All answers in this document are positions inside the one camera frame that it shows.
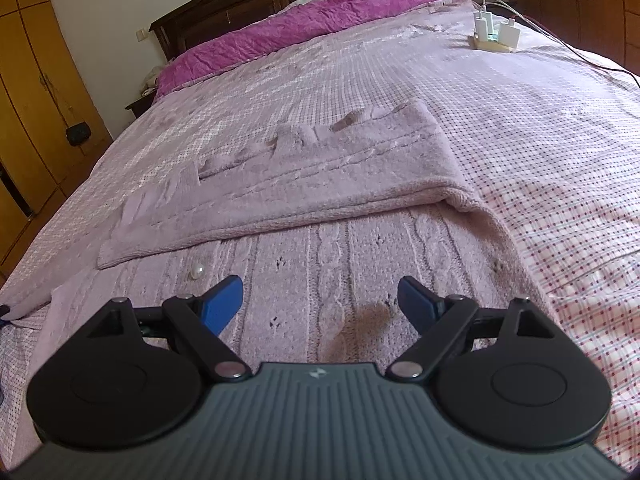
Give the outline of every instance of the pink blanket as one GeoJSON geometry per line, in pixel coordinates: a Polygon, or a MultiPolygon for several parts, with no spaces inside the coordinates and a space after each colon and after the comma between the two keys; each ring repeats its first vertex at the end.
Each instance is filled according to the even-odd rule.
{"type": "Polygon", "coordinates": [[[165,95],[242,63],[361,23],[398,16],[436,0],[315,0],[189,49],[158,77],[165,95]]]}

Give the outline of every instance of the knitted pink blanket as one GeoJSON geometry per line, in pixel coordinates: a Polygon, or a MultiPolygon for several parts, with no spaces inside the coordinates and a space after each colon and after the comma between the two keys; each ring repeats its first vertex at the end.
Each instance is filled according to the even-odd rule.
{"type": "MultiPolygon", "coordinates": [[[[218,278],[243,278],[245,304],[221,338],[254,368],[261,360],[385,367],[416,338],[392,297],[381,296],[404,274],[482,306],[506,306],[524,292],[547,309],[437,122],[423,102],[410,101],[358,110],[332,126],[283,124],[275,142],[211,158],[200,171],[187,164],[130,196],[4,296],[11,317],[48,299],[55,312],[30,376],[118,291],[136,306],[158,304],[175,293],[189,262],[217,269],[218,278]],[[268,239],[251,236],[265,232],[268,239]],[[279,272],[286,276],[274,280],[279,272]]],[[[188,290],[210,285],[191,281],[188,290]]],[[[23,406],[14,462],[37,445],[23,406]]]]}

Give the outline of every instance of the gray ribbed plate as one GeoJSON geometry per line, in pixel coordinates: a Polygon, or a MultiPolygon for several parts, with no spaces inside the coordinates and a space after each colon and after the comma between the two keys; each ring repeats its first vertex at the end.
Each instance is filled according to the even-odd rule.
{"type": "Polygon", "coordinates": [[[594,447],[520,455],[476,442],[420,387],[371,364],[264,364],[214,387],[197,416],[135,449],[46,444],[12,472],[29,480],[617,480],[594,447]]]}

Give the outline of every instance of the blue object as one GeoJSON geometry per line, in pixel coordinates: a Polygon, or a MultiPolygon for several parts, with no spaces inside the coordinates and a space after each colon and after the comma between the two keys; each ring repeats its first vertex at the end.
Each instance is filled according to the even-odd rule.
{"type": "Polygon", "coordinates": [[[243,296],[242,279],[228,276],[202,296],[201,322],[219,336],[242,307],[243,296]]]}
{"type": "Polygon", "coordinates": [[[398,283],[398,305],[420,335],[445,312],[444,300],[411,276],[405,276],[398,283]]]}

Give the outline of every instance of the bed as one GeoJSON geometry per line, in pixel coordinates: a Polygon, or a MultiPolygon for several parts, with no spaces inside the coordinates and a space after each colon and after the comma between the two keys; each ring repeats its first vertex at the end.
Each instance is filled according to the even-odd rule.
{"type": "MultiPolygon", "coordinates": [[[[405,7],[404,0],[359,0],[368,18],[338,24],[327,6],[347,2],[352,9],[353,0],[311,0],[281,12],[294,1],[193,0],[152,24],[167,59],[177,58],[161,76],[159,97],[108,149],[0,290],[0,303],[12,307],[4,318],[11,323],[0,331],[5,464],[17,465],[37,445],[23,401],[28,377],[111,297],[159,304],[238,274],[245,302],[222,339],[252,367],[264,360],[384,367],[417,338],[395,298],[398,279],[409,274],[438,293],[474,296],[481,306],[506,306],[493,300],[526,288],[606,375],[613,404],[597,445],[635,467],[640,91],[633,80],[595,71],[528,29],[517,54],[475,51],[469,0],[405,7]],[[392,5],[399,7],[389,11],[392,5]],[[275,34],[270,53],[226,50],[249,32],[287,27],[309,9],[329,20],[331,34],[289,46],[278,43],[287,34],[275,34]],[[230,54],[220,61],[220,52],[230,54]],[[203,172],[213,178],[245,168],[295,125],[338,132],[407,103],[433,119],[464,181],[460,189],[508,236],[522,263],[519,279],[503,279],[511,271],[495,254],[482,254],[475,267],[454,244],[441,243],[465,235],[469,218],[450,197],[129,254],[127,239],[136,231],[127,225],[150,204],[170,203],[189,179],[193,187],[203,172]],[[102,244],[113,233],[124,234],[110,259],[102,244]],[[195,280],[193,266],[204,268],[195,280]],[[501,292],[485,294],[483,280],[501,292]]],[[[292,37],[307,33],[304,22],[295,23],[292,37]]]]}

